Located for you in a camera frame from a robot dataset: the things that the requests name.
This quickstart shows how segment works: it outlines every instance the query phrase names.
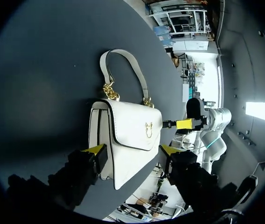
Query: gold chain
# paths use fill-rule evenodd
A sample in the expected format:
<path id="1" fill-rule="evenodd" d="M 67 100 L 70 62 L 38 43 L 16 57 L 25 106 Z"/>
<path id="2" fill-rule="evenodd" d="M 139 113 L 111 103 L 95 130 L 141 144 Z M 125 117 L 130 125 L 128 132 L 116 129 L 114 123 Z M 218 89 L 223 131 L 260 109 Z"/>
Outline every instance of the gold chain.
<path id="1" fill-rule="evenodd" d="M 113 88 L 112 88 L 113 83 L 114 82 L 111 82 L 110 84 L 105 83 L 103 85 L 102 89 L 103 89 L 103 91 L 104 91 L 104 93 L 105 93 L 105 95 L 107 96 L 108 99 L 119 101 L 120 100 L 120 95 L 113 90 Z M 145 106 L 154 108 L 154 104 L 151 103 L 151 97 L 149 97 L 149 99 L 143 98 L 143 104 Z"/>
<path id="2" fill-rule="evenodd" d="M 107 96 L 108 99 L 112 99 L 112 100 L 116 100 L 116 101 L 119 101 L 120 100 L 120 95 L 115 92 L 112 88 L 112 84 L 104 84 L 103 86 L 103 91 L 105 93 L 105 95 Z"/>

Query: handbag strap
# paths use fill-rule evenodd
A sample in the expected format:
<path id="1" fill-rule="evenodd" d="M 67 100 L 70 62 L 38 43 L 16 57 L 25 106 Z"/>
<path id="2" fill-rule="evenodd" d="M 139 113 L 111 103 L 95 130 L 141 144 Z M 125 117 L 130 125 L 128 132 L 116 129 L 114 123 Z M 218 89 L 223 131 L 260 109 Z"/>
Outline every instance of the handbag strap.
<path id="1" fill-rule="evenodd" d="M 115 79 L 112 76 L 112 74 L 108 68 L 108 65 L 107 65 L 107 56 L 110 55 L 111 53 L 117 53 L 119 55 L 122 55 L 123 57 L 125 57 L 129 61 L 133 71 L 135 72 L 135 74 L 136 74 L 136 76 L 137 76 L 137 78 L 138 78 L 138 80 L 142 86 L 144 105 L 154 107 L 154 105 L 151 103 L 151 98 L 149 96 L 149 90 L 148 90 L 148 86 L 146 83 L 146 79 L 143 76 L 143 73 L 141 71 L 141 68 L 140 68 L 136 58 L 130 52 L 128 52 L 127 50 L 124 50 L 124 49 L 112 49 L 112 50 L 105 52 L 100 57 L 100 68 L 101 68 L 101 71 L 102 71 L 102 73 L 104 75 L 104 79 L 105 79 L 103 91 L 105 92 L 106 96 L 109 99 L 113 99 L 113 100 L 117 100 L 117 101 L 120 100 L 120 95 L 118 93 L 116 93 L 112 88 L 112 85 L 114 84 Z"/>

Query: table surface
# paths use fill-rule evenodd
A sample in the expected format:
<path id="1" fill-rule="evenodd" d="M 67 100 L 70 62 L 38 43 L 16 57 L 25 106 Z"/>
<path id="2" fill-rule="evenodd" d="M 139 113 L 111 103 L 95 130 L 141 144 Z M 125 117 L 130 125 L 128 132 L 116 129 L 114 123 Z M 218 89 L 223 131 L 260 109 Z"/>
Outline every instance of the table surface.
<path id="1" fill-rule="evenodd" d="M 152 102 L 163 119 L 181 119 L 181 81 L 161 42 L 122 0 L 28 0 L 0 33 L 0 181 L 17 174 L 43 182 L 74 149 L 87 148 L 90 99 L 103 97 L 99 57 L 124 48 L 137 59 Z M 142 92 L 128 62 L 112 55 L 109 67 L 122 101 Z M 162 130 L 169 144 L 175 129 Z M 75 211 L 103 219 L 153 170 L 157 158 L 116 191 L 112 180 L 91 186 Z"/>

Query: handbag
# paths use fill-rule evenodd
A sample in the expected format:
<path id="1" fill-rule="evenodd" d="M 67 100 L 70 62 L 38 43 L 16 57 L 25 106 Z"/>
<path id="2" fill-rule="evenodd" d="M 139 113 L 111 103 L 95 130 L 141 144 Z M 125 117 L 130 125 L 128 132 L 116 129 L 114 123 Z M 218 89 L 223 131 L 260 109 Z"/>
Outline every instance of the handbag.
<path id="1" fill-rule="evenodd" d="M 115 79 L 107 66 L 107 57 L 112 53 L 129 61 L 142 86 L 143 105 L 121 102 L 120 95 L 113 90 Z M 109 50 L 100 57 L 100 68 L 107 99 L 98 99 L 92 105 L 89 147 L 107 145 L 108 159 L 100 178 L 112 178 L 118 190 L 157 155 L 162 116 L 151 103 L 146 80 L 131 53 L 124 49 Z"/>

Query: gray wall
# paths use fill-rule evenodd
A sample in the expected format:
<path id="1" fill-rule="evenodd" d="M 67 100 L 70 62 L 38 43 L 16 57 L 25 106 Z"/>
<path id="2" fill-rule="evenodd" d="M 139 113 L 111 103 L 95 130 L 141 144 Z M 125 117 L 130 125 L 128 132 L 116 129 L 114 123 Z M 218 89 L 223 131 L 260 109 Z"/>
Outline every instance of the gray wall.
<path id="1" fill-rule="evenodd" d="M 233 126 L 225 130 L 223 138 L 227 143 L 227 153 L 216 165 L 221 185 L 234 182 L 239 185 L 252 174 L 259 162 L 265 162 L 265 121 L 245 115 L 248 101 L 265 102 L 265 28 L 257 21 L 249 7 L 240 0 L 226 0 L 221 34 L 218 45 L 222 56 L 222 76 L 224 82 L 224 107 L 231 110 Z M 254 142 L 243 140 L 238 132 Z M 265 163 L 256 169 L 259 186 L 257 195 L 265 184 Z"/>

